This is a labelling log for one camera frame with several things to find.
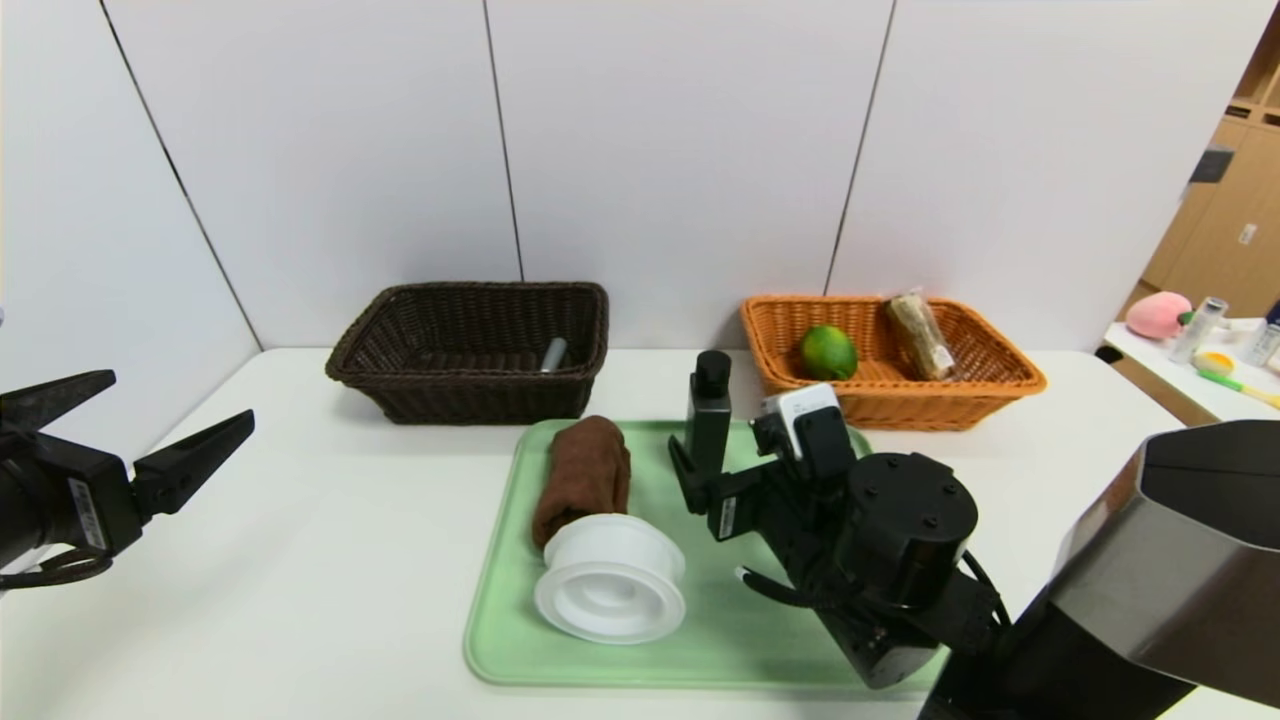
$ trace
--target white table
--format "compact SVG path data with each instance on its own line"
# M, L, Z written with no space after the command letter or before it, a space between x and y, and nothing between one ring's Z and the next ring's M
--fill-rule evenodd
M1253 386L1263 392L1280 393L1280 375L1267 368L1252 368L1239 361L1236 351L1261 323L1261 318L1242 318L1231 320L1229 328L1213 329L1201 351L1217 351L1235 360L1233 379ZM1174 341L1147 340L1134 334L1124 323L1112 323L1107 328L1103 342L1125 354L1133 361L1151 370L1169 383L1184 397L1199 405L1206 413L1219 420L1280 420L1280 410L1270 405L1206 380L1196 374L1190 364L1179 364L1169 359Z
M259 429L111 571L4 598L6 720L915 717L919 697L854 706L838 693L475 679L462 633L522 428L394 427L324 377L326 356L262 354L187 418L169 441L244 407ZM611 351L589 411L682 416L694 357ZM974 430L868 433L878 450L922 451L955 468L982 509L970 547L1015 614L1047 578L1064 530L1138 443L1179 427L1089 355L1032 357L1050 389ZM748 418L759 401L755 372L746 354L735 360L735 406ZM1272 716L1197 691L1170 716L1251 712Z

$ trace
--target green fruit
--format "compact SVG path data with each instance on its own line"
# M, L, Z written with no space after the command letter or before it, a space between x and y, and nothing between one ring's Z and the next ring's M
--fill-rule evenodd
M800 355L815 380L847 380L858 372L858 348L840 328L814 325L800 341Z

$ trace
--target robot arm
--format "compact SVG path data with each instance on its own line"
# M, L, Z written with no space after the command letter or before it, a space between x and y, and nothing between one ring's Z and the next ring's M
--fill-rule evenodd
M1280 423L1149 438L1016 623L965 551L978 511L950 468L856 459L829 386L767 400L753 429L777 459L740 473L699 447L723 433L671 438L690 511L717 541L759 533L791 584L740 578L817 612L868 687L950 647L922 719L1153 720L1197 684L1280 707Z
M72 583L111 566L157 512L174 514L253 432L253 411L134 462L40 432L115 383L83 373L0 395L0 568L47 544L70 550L36 571L0 575L0 591Z

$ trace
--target sticker label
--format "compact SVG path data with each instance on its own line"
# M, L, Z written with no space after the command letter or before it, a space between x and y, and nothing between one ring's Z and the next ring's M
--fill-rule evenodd
M724 539L733 534L733 515L737 514L737 496L724 498L721 503L721 529L716 539Z
M933 347L933 364L938 368L950 368L956 364L955 357L951 356L951 351L942 345Z
M106 537L102 536L102 525L97 521L97 510L93 509L93 493L88 489L88 483L77 478L67 478L72 486L72 500L76 501L76 512L81 516L81 529L84 530L84 539L99 550L106 550Z

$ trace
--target brown wicker basket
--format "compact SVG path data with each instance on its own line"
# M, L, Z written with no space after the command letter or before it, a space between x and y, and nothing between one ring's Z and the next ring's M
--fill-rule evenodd
M604 364L609 299L595 283L392 287L342 336L325 373L402 424L577 418ZM540 373L552 338L568 347Z
M742 304L742 324L771 395L813 384L799 351L809 328L845 331L858 345L858 372L832 384L845 419L859 428L963 430L1047 387L1039 369L973 309L950 300L929 306L956 360L948 380L910 379L882 297L759 296Z

